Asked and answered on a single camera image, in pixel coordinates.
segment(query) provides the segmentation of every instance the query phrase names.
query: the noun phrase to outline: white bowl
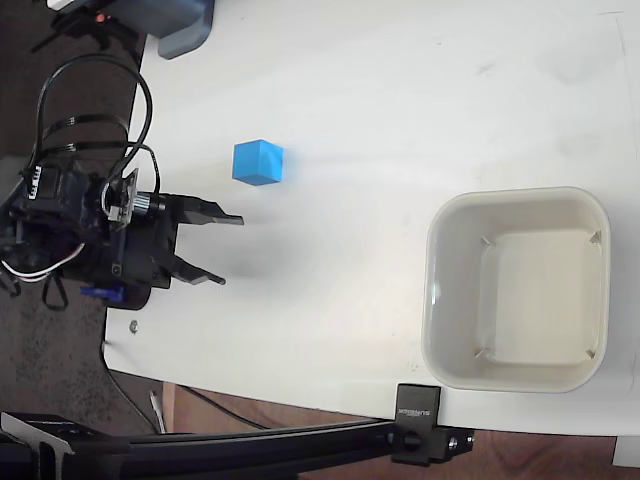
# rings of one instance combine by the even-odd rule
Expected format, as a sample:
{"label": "white bowl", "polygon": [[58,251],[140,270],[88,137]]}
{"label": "white bowl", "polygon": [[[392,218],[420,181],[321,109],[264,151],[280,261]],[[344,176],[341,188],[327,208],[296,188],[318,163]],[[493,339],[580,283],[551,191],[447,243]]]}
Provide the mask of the white bowl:
{"label": "white bowl", "polygon": [[429,230],[423,355],[443,384],[567,392],[604,357],[611,230],[571,187],[461,195]]}

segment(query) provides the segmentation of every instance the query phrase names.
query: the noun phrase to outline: metal bracket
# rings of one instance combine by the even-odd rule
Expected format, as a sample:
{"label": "metal bracket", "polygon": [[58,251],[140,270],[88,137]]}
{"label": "metal bracket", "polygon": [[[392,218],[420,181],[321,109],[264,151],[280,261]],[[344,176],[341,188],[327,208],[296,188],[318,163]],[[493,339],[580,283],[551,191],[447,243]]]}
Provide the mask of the metal bracket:
{"label": "metal bracket", "polygon": [[429,466],[470,452],[474,431],[437,425],[440,387],[398,385],[391,460]]}
{"label": "metal bracket", "polygon": [[[386,455],[428,466],[471,451],[473,430],[437,425],[439,400],[439,387],[400,385],[395,423],[364,420],[223,435],[117,438],[55,415],[15,413],[3,413],[0,427],[31,449],[39,480],[84,480],[87,472],[93,480],[295,478]],[[21,451],[20,463],[0,455],[0,476],[5,463],[28,466]]]}

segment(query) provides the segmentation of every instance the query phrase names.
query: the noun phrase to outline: blue component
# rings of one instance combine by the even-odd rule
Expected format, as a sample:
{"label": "blue component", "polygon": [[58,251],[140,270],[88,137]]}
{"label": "blue component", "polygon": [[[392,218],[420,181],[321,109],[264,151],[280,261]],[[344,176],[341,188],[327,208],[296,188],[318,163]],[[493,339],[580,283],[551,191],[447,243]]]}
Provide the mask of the blue component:
{"label": "blue component", "polygon": [[80,293],[87,297],[104,298],[113,303],[123,303],[126,300],[126,290],[124,287],[116,287],[113,289],[83,287],[80,289]]}
{"label": "blue component", "polygon": [[241,143],[233,150],[233,178],[249,185],[282,180],[284,150],[265,140]]}

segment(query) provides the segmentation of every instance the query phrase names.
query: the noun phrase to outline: blue cube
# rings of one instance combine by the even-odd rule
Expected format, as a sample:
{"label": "blue cube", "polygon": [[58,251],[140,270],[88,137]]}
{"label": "blue cube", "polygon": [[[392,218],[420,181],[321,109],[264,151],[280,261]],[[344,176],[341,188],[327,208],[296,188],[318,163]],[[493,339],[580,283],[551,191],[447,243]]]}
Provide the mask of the blue cube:
{"label": "blue cube", "polygon": [[233,150],[233,178],[249,185],[282,180],[284,150],[265,140],[241,143]]}

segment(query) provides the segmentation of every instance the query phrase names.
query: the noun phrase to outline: white tabletop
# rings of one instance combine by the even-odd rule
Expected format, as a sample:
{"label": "white tabletop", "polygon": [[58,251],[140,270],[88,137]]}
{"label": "white tabletop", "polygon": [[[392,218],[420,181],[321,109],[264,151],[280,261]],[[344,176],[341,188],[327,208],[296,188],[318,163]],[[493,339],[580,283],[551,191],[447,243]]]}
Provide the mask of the white tabletop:
{"label": "white tabletop", "polygon": [[[420,351],[435,212],[572,185],[612,226],[604,363],[567,394],[445,389],[439,421],[640,434],[639,2],[218,0],[203,47],[166,61],[156,46],[142,73],[163,191],[246,226],[180,228],[177,253],[228,283],[109,311],[111,368],[392,418],[398,383],[437,384]],[[134,126],[143,111],[138,95]],[[258,138],[285,148],[281,184],[232,180],[233,146]]]}

